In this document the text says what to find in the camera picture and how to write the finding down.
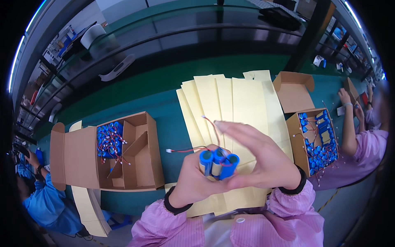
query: cardboard box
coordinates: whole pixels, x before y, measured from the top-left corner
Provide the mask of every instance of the cardboard box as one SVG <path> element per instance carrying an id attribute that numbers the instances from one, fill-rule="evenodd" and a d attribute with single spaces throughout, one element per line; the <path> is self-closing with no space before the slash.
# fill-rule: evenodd
<path id="1" fill-rule="evenodd" d="M 326 108 L 315 108 L 313 101 L 311 100 L 307 91 L 307 89 L 310 92 L 314 90 L 314 79 L 311 75 L 282 71 L 273 81 L 273 86 L 277 91 L 277 96 L 284 113 L 294 113 L 286 121 L 288 133 L 291 139 L 294 163 L 304 170 L 307 177 L 310 177 L 307 150 L 302 136 L 307 138 L 309 142 L 314 141 L 314 146 L 322 146 L 322 142 L 319 136 L 315 138 L 314 130 L 307 131 L 306 133 L 302 132 L 298 113 L 305 112 L 307 114 L 307 119 L 314 121 L 314 116 Z M 331 122 L 331 127 L 333 128 L 333 122 L 329 115 L 329 111 L 328 117 Z"/>
<path id="2" fill-rule="evenodd" d="M 122 156 L 130 163 L 104 163 L 97 155 L 97 127 L 118 121 L 123 124 Z M 146 112 L 129 115 L 98 126 L 64 133 L 64 124 L 51 131 L 52 183 L 58 190 L 66 184 L 109 191 L 149 191 L 164 186 L 155 120 Z"/>
<path id="3" fill-rule="evenodd" d="M 355 103 L 358 101 L 359 104 L 361 104 L 361 100 L 359 98 L 359 94 L 357 89 L 354 87 L 354 84 L 350 80 L 349 77 L 344 80 L 343 82 L 343 87 L 344 89 L 348 92 L 348 95 L 350 96 L 351 103 L 355 105 Z"/>

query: black watch strap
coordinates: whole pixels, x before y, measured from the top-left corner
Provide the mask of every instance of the black watch strap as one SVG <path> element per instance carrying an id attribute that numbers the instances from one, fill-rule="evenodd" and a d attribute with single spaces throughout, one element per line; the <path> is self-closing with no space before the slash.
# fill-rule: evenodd
<path id="1" fill-rule="evenodd" d="M 300 168 L 298 166 L 297 166 L 297 168 L 300 172 L 300 177 L 301 177 L 299 186 L 294 190 L 287 190 L 284 187 L 279 187 L 280 191 L 283 192 L 284 194 L 293 196 L 293 195 L 299 194 L 303 190 L 303 187 L 305 187 L 306 180 L 307 180 L 306 173 L 302 170 L 302 168 Z"/>
<path id="2" fill-rule="evenodd" d="M 172 205 L 170 205 L 169 203 L 169 195 L 173 192 L 175 186 L 171 187 L 170 190 L 166 193 L 165 195 L 165 208 L 172 212 L 174 215 L 177 215 L 179 213 L 185 212 L 186 210 L 188 210 L 190 207 L 192 207 L 193 203 L 186 205 L 185 207 L 181 207 L 181 208 L 175 208 Z"/>
<path id="3" fill-rule="evenodd" d="M 42 176 L 42 174 L 41 174 L 41 169 L 42 168 L 44 168 L 42 165 L 39 165 L 38 167 L 37 167 L 37 172 L 38 172 L 38 174 L 40 174 L 40 176 Z"/>

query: person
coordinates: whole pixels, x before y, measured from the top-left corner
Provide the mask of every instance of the person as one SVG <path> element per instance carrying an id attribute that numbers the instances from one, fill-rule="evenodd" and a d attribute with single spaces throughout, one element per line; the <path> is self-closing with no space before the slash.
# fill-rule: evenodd
<path id="1" fill-rule="evenodd" d="M 339 90 L 338 95 L 345 109 L 340 155 L 330 167 L 308 178 L 314 190 L 334 189 L 352 184 L 365 178 L 380 164 L 386 151 L 390 119 L 388 81 L 381 80 L 376 91 L 373 104 L 376 109 L 375 117 L 381 125 L 378 130 L 365 130 L 365 116 L 360 104 L 357 102 L 353 107 L 346 90 Z M 361 127 L 359 134 L 355 134 L 353 108 Z"/>
<path id="2" fill-rule="evenodd" d="M 359 132 L 365 131 L 365 130 L 379 130 L 381 123 L 380 120 L 377 119 L 374 111 L 373 111 L 373 90 L 372 90 L 372 85 L 368 85 L 368 105 L 367 105 L 367 110 L 366 110 L 366 115 L 365 115 L 365 124 L 358 124 L 357 127 L 355 128 L 355 134 L 359 134 Z"/>
<path id="3" fill-rule="evenodd" d="M 215 121 L 218 129 L 256 156 L 249 175 L 211 181 L 199 169 L 199 152 L 184 158 L 177 185 L 143 212 L 129 246 L 323 246 L 324 219 L 314 211 L 306 174 L 267 135 L 241 124 Z M 265 207 L 187 218 L 186 210 L 212 194 L 255 186 L 274 188 Z"/>
<path id="4" fill-rule="evenodd" d="M 29 150 L 30 158 L 24 157 L 33 167 L 34 173 L 45 178 L 34 182 L 35 191 L 29 188 L 26 180 L 17 176 L 17 184 L 22 204 L 31 218 L 40 226 L 64 234 L 79 234 L 89 236 L 82 225 L 77 209 L 66 199 L 64 191 L 57 190 L 51 181 L 51 174 L 40 166 L 37 156 Z"/>

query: red wire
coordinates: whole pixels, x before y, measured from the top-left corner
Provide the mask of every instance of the red wire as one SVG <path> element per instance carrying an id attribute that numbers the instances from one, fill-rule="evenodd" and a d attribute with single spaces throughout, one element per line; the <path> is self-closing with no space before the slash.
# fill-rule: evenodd
<path id="1" fill-rule="evenodd" d="M 215 136 L 217 137 L 218 146 L 220 146 L 220 138 L 218 136 L 217 129 L 215 128 L 215 125 L 208 118 L 206 118 L 205 116 L 202 116 L 202 118 L 204 118 L 207 121 L 209 121 L 211 123 L 211 125 L 213 126 L 214 132 L 215 132 Z"/>

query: person's hand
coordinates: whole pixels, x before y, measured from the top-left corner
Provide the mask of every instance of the person's hand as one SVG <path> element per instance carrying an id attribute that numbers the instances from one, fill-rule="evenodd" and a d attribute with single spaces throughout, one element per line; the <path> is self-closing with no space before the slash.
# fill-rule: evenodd
<path id="1" fill-rule="evenodd" d="M 339 95 L 342 104 L 351 103 L 350 96 L 348 95 L 348 92 L 344 88 L 339 89 L 337 95 Z"/>
<path id="2" fill-rule="evenodd" d="M 25 156 L 25 159 L 31 164 L 33 167 L 38 168 L 40 166 L 40 162 L 38 162 L 37 156 L 32 151 L 28 150 L 30 154 L 30 158 Z"/>
<path id="3" fill-rule="evenodd" d="M 212 144 L 207 148 L 215 150 L 217 147 Z M 190 203 L 204 200 L 212 194 L 223 193 L 229 190 L 227 187 L 229 179 L 211 181 L 200 171 L 199 155 L 202 151 L 187 155 L 184 158 L 177 185 L 169 195 L 169 203 L 175 208 L 181 208 Z"/>
<path id="4" fill-rule="evenodd" d="M 358 101 L 355 103 L 354 110 L 355 110 L 355 116 L 357 117 L 359 124 L 364 123 L 365 122 L 365 114 L 363 113 L 362 107 Z"/>
<path id="5" fill-rule="evenodd" d="M 369 98 L 373 97 L 373 89 L 372 89 L 372 84 L 368 84 L 368 96 Z"/>
<path id="6" fill-rule="evenodd" d="M 222 133 L 248 148 L 256 157 L 252 173 L 231 177 L 228 182 L 229 189 L 254 186 L 293 190 L 299 186 L 301 175 L 298 168 L 270 137 L 242 123 L 215 121 L 215 125 Z"/>

